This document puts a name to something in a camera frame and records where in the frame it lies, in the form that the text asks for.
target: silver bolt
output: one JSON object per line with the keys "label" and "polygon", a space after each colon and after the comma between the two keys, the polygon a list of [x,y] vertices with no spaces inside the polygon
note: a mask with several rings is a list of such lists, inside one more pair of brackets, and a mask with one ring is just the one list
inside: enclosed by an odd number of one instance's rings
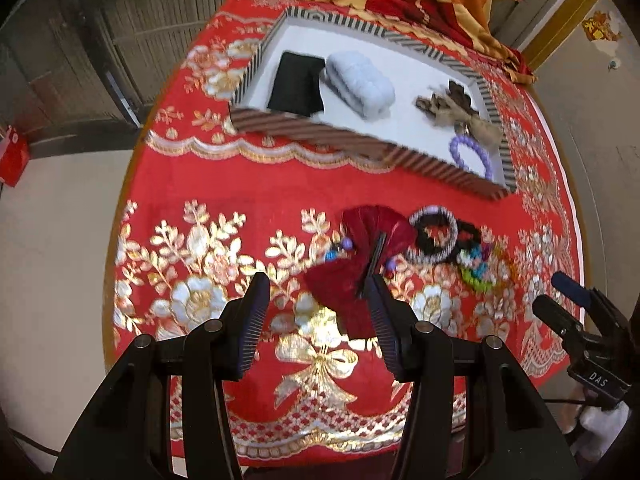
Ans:
{"label": "silver bolt", "polygon": [[415,329],[423,334],[430,334],[433,332],[433,325],[428,321],[418,321],[415,324]]}
{"label": "silver bolt", "polygon": [[133,344],[137,348],[146,348],[151,344],[153,338],[149,334],[140,334],[137,338],[133,340]]}
{"label": "silver bolt", "polygon": [[222,321],[220,321],[219,319],[209,319],[204,324],[204,330],[206,330],[207,332],[217,332],[221,328],[222,328]]}
{"label": "silver bolt", "polygon": [[500,339],[497,335],[487,336],[484,341],[494,350],[502,347],[502,339]]}

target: floral tablecloth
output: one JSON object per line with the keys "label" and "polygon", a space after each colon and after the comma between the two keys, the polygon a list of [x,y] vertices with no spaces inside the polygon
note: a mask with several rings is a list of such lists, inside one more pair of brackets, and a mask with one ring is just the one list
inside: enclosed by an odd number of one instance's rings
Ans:
{"label": "floral tablecloth", "polygon": [[[516,194],[488,202],[325,146],[237,134],[227,100],[255,45],[291,4],[350,12],[324,3],[227,0],[158,101],[112,240],[113,341],[106,349],[112,358],[139,333],[157,339],[188,333],[242,296],[256,271],[270,277],[272,301],[254,364],[239,383],[225,383],[245,465],[347,460],[389,450],[401,436],[410,385],[394,382],[375,339],[341,336],[335,314],[306,291],[305,269],[321,264],[332,241],[344,236],[344,209],[383,204],[409,215],[441,204],[481,226],[483,240],[500,249],[490,261],[504,280],[500,289],[474,293],[453,266],[400,260],[390,290],[451,335],[497,334],[535,383],[553,374],[565,354],[533,317],[531,302],[551,293],[558,269],[582,279],[575,207],[539,111],[490,59],[426,28],[421,41],[487,80],[510,142]],[[400,22],[369,19],[402,30]],[[464,419],[461,382],[454,428]],[[174,454],[182,455],[178,378],[171,436]]]}

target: gray fluffy item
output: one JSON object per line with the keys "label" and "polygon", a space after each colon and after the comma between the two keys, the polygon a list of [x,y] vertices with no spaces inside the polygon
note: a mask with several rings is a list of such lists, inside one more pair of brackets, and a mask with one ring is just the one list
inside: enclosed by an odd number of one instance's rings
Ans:
{"label": "gray fluffy item", "polygon": [[391,81],[359,52],[331,54],[324,78],[365,119],[380,117],[396,100]]}

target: dark red bow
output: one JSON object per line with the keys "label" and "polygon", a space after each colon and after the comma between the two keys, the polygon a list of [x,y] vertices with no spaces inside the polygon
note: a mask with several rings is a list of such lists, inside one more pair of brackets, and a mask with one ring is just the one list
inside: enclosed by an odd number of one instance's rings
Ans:
{"label": "dark red bow", "polygon": [[386,206],[360,206],[346,210],[344,224],[355,248],[351,258],[339,258],[315,267],[305,275],[306,285],[316,301],[338,317],[341,330],[350,339],[375,337],[366,300],[356,298],[379,232],[386,233],[382,265],[415,241],[416,231],[400,213]]}

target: white fluffy object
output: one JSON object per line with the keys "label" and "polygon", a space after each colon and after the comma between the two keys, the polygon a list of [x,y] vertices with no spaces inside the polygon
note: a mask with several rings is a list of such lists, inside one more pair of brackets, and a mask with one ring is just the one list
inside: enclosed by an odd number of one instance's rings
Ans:
{"label": "white fluffy object", "polygon": [[593,433],[593,437],[580,448],[580,454],[591,462],[599,460],[613,444],[628,416],[629,407],[624,402],[620,402],[610,412],[603,412],[593,406],[585,408],[580,415],[580,424]]}
{"label": "white fluffy object", "polygon": [[331,86],[365,119],[379,117],[396,100],[391,81],[359,52],[331,54],[325,70]]}

